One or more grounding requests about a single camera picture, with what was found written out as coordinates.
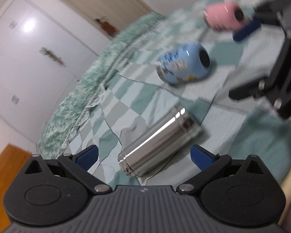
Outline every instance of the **pink bottle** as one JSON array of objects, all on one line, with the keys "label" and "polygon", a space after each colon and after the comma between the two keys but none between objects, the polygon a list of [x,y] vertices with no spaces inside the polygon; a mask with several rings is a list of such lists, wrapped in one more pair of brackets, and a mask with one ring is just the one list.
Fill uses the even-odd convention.
[{"label": "pink bottle", "polygon": [[220,2],[209,5],[205,10],[205,23],[213,30],[237,31],[246,25],[244,13],[237,3]]}]

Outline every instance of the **bed sheet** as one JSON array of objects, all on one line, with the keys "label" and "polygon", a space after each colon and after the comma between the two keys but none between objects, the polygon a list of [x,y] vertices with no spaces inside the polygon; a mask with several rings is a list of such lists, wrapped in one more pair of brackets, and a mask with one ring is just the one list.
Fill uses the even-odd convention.
[{"label": "bed sheet", "polygon": [[59,104],[43,128],[36,153],[44,159],[56,159],[78,134],[90,112],[101,100],[106,84],[117,72],[115,67],[147,40],[151,29],[165,19],[154,11],[142,16],[121,31],[92,66],[83,74],[69,95]]},{"label": "bed sheet", "polygon": [[[228,91],[245,81],[268,74],[281,49],[281,29],[262,27],[249,39],[235,43],[231,32],[214,32],[203,21],[206,5],[226,0],[202,0],[172,13],[160,22],[151,37],[132,58],[117,65],[100,104],[66,152],[73,154],[91,144],[99,159],[89,173],[113,188],[125,185],[172,185],[200,172],[190,159],[190,146],[142,178],[120,171],[118,153],[175,104],[181,103],[198,120],[202,132],[194,143],[210,152],[228,153],[235,159],[257,154],[278,182],[291,167],[291,118],[281,120],[265,99],[235,102]],[[244,13],[262,0],[234,0]],[[165,52],[183,43],[200,41],[210,55],[209,78],[179,87],[161,81],[155,62]]]}]

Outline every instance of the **checkered bedspread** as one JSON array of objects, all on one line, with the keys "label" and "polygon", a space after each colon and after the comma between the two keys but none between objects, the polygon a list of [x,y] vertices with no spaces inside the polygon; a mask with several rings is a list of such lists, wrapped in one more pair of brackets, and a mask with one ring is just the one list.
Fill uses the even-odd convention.
[{"label": "checkered bedspread", "polygon": [[[202,133],[195,143],[210,152],[233,158],[258,154],[280,182],[291,166],[291,120],[283,121],[265,99],[235,102],[228,91],[272,69],[284,34],[276,27],[263,27],[238,44],[231,32],[207,29],[202,10],[223,0],[202,0],[172,13],[149,34],[131,59],[118,64],[98,107],[69,144],[73,154],[91,144],[99,148],[99,160],[89,170],[111,185],[178,184],[200,172],[190,159],[190,146],[165,165],[136,179],[120,171],[117,162],[122,148],[138,138],[175,104],[181,103],[199,121]],[[262,0],[234,0],[244,13]],[[172,87],[161,81],[156,60],[183,43],[200,41],[210,55],[213,72],[204,81]]]}]

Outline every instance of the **stainless steel bottle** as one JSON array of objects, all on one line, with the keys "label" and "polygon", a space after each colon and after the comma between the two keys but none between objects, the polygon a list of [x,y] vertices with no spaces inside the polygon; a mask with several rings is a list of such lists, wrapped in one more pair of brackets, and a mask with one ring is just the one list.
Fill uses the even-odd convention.
[{"label": "stainless steel bottle", "polygon": [[119,153],[120,168],[140,177],[184,147],[199,131],[188,111],[177,105]]}]

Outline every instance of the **wooden floor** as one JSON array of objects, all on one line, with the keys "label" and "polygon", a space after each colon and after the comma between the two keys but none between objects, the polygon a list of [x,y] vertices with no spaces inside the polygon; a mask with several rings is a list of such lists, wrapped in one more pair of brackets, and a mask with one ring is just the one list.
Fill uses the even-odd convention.
[{"label": "wooden floor", "polygon": [[12,145],[8,145],[0,154],[0,232],[10,225],[2,204],[4,193],[30,157],[31,153]]}]

